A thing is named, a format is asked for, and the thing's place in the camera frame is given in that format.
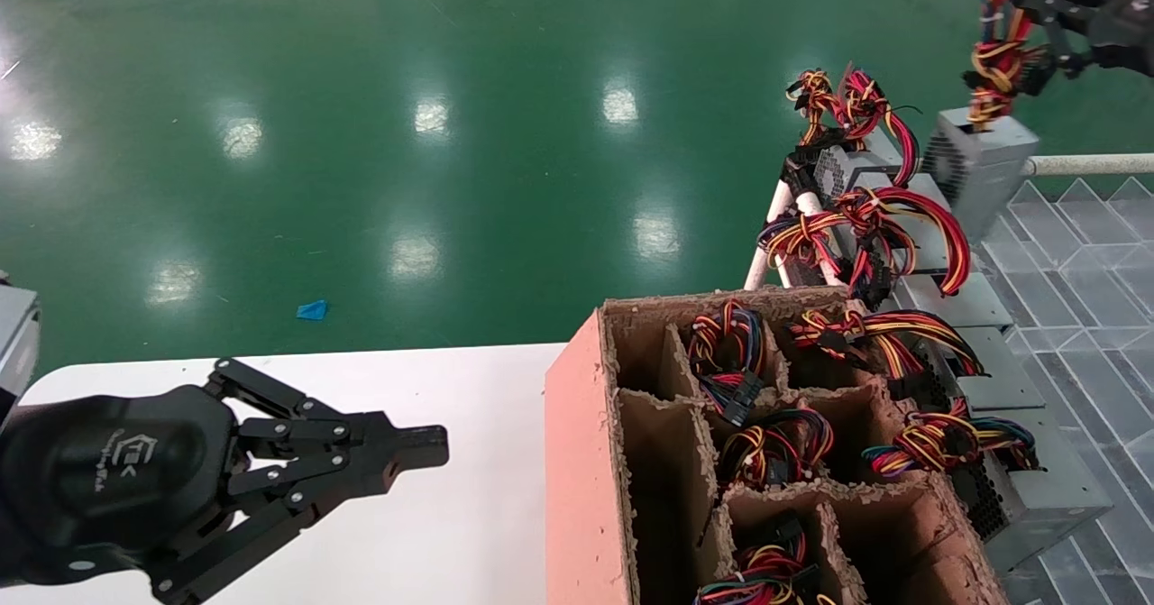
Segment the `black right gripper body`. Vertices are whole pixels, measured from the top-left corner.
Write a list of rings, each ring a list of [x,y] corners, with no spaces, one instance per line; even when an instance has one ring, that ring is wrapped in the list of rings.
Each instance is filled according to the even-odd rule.
[[[1153,0],[1081,0],[1091,17],[1080,32],[1089,47],[1076,70],[1097,66],[1153,74]]]

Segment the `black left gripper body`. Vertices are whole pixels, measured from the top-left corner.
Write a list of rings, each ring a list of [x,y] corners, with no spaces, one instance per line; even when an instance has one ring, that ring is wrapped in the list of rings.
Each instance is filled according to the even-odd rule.
[[[195,386],[14,409],[3,427],[3,587],[147,572],[234,522],[237,414]]]

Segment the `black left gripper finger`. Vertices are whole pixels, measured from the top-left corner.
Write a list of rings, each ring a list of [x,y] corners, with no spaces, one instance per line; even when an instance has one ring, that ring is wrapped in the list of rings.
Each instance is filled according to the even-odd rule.
[[[400,428],[380,411],[346,413],[239,360],[215,363],[207,395],[255,408],[262,417],[239,425],[237,435],[252,454],[346,453],[449,454],[444,426]]]
[[[222,502],[246,518],[148,574],[162,604],[203,604],[347,500],[379,496],[404,471],[445,465],[445,446],[355,446],[227,481]]]

